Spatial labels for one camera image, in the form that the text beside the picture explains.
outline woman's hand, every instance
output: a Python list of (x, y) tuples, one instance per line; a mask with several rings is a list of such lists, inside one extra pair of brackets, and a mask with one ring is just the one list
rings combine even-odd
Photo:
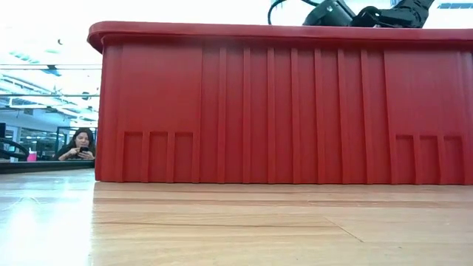
[(69, 159), (69, 158), (71, 158), (71, 157), (74, 157), (76, 154), (79, 153), (80, 150), (81, 150), (80, 148), (72, 148), (72, 149), (70, 149), (68, 152), (66, 152), (65, 154), (62, 154), (62, 155), (58, 158), (58, 160), (64, 161), (64, 160), (67, 160), (67, 159)]
[(94, 154), (90, 151), (82, 151), (78, 153), (78, 156), (84, 160), (94, 160)]
[(80, 150), (81, 150), (80, 148), (72, 148), (72, 149), (70, 149), (70, 150), (67, 152), (67, 153), (69, 154), (68, 157), (73, 157), (73, 156), (75, 156), (76, 154), (79, 153)]

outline pink object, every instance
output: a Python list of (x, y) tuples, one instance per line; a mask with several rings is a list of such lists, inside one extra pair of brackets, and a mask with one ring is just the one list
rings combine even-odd
[(36, 151), (30, 151), (30, 155), (28, 155), (27, 162), (35, 162), (37, 159)]

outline woman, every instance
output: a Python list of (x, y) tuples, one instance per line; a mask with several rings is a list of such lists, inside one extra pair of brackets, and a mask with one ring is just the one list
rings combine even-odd
[[(81, 148), (88, 148), (89, 151), (82, 151)], [(94, 160), (95, 159), (95, 142), (92, 131), (88, 128), (79, 128), (72, 136), (69, 144), (65, 145), (54, 156), (54, 160)]]

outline black cable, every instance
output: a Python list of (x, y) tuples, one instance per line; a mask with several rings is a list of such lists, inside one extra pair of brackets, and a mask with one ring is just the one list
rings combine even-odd
[[(284, 1), (286, 1), (286, 0), (277, 0), (277, 1), (275, 1), (275, 2), (271, 5), (271, 7), (269, 8), (269, 11), (268, 11), (268, 24), (269, 24), (269, 25), (272, 25), (272, 23), (271, 23), (271, 13), (273, 12), (273, 9), (274, 9), (278, 4), (281, 4), (281, 3), (284, 2)], [(314, 3), (314, 2), (312, 2), (311, 0), (301, 0), (301, 1), (303, 1), (303, 2), (306, 3), (306, 4), (310, 4), (310, 5), (313, 6), (313, 7), (316, 7), (316, 6), (319, 5), (319, 3)]]

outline vertical rib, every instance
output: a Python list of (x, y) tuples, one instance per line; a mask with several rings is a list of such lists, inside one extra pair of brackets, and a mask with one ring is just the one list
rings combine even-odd
[(149, 132), (143, 132), (143, 140), (141, 143), (141, 175), (140, 181), (149, 182)]
[(118, 130), (117, 138), (117, 154), (115, 155), (115, 162), (119, 163), (119, 166), (116, 168), (116, 175), (118, 182), (124, 182), (123, 171), (125, 170), (125, 131)]
[(439, 185), (446, 183), (447, 178), (447, 165), (446, 165), (446, 150), (445, 150), (445, 136), (439, 134), (437, 136), (437, 145), (438, 145), (438, 166), (440, 169), (440, 179), (436, 180)]
[(243, 51), (243, 182), (251, 181), (251, 50)]
[(414, 184), (420, 185), (422, 183), (421, 179), (423, 177), (421, 168), (421, 136), (419, 134), (414, 134), (412, 137), (414, 138)]
[(398, 184), (399, 183), (399, 176), (398, 176), (398, 156), (396, 152), (396, 133), (394, 132), (394, 126), (392, 124), (391, 114), (392, 114), (392, 107), (390, 101), (389, 91), (391, 90), (389, 87), (389, 81), (387, 80), (388, 75), (388, 68), (386, 65), (386, 53), (383, 52), (383, 66), (384, 66), (384, 89), (386, 91), (386, 107), (387, 107), (387, 131), (389, 135), (389, 158), (391, 162), (391, 184)]
[(274, 48), (268, 49), (268, 183), (276, 182), (276, 73)]
[(220, 48), (219, 119), (217, 133), (217, 182), (225, 182), (225, 128), (227, 105), (227, 49)]
[(301, 104), (299, 100), (299, 62), (297, 49), (290, 51), (290, 76), (293, 107), (293, 183), (301, 180)]
[(324, 126), (324, 84), (322, 76), (321, 50), (314, 51), (314, 68), (316, 79), (316, 128), (317, 128), (317, 183), (327, 182), (325, 176), (325, 126)]
[(198, 94), (198, 107), (197, 107), (197, 113), (196, 113), (196, 119), (197, 119), (197, 124), (196, 124), (196, 129), (195, 132), (193, 133), (193, 138), (192, 138), (192, 173), (191, 173), (191, 179), (193, 183), (199, 183), (200, 182), (200, 132), (202, 128), (202, 101), (203, 101), (203, 64), (204, 64), (204, 48), (202, 48), (200, 53), (200, 80), (199, 84), (197, 84), (197, 89), (199, 90)]
[(367, 162), (367, 184), (375, 182), (375, 166), (373, 156), (371, 100), (370, 100), (370, 66), (368, 65), (368, 51), (361, 51), (361, 92), (363, 94), (363, 120), (364, 120), (364, 144)]
[[(459, 52), (457, 54), (457, 72), (459, 73), (459, 80), (461, 84), (461, 91), (463, 92), (463, 99), (465, 104), (465, 112), (463, 121), (471, 119), (473, 116), (473, 56), (472, 52)], [(473, 123), (466, 123), (465, 137), (463, 138), (463, 159), (465, 162), (473, 160)], [(473, 164), (465, 163), (465, 179), (464, 185), (473, 184)]]
[(347, 106), (347, 73), (345, 72), (345, 55), (338, 49), (338, 92), (340, 100), (340, 141), (341, 141), (341, 182), (350, 182), (350, 139), (348, 132), (348, 106)]
[(174, 159), (176, 152), (176, 133), (168, 132), (168, 152), (166, 154), (166, 182), (174, 182)]

